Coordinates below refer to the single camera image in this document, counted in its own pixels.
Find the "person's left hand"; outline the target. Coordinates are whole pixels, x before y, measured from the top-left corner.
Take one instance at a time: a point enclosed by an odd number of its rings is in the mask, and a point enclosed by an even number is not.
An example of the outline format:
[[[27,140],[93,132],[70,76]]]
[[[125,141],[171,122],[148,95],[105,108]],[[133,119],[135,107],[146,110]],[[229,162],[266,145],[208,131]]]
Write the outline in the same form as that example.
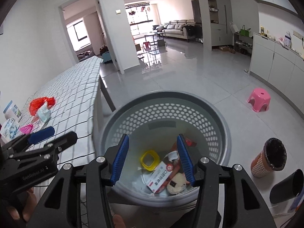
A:
[[[34,193],[34,188],[30,188],[26,191],[26,200],[24,202],[23,210],[22,210],[22,217],[25,222],[28,222],[33,215],[35,207],[37,206],[37,197]],[[10,213],[13,220],[18,221],[21,219],[20,213],[17,209],[13,206],[6,207],[8,213]]]

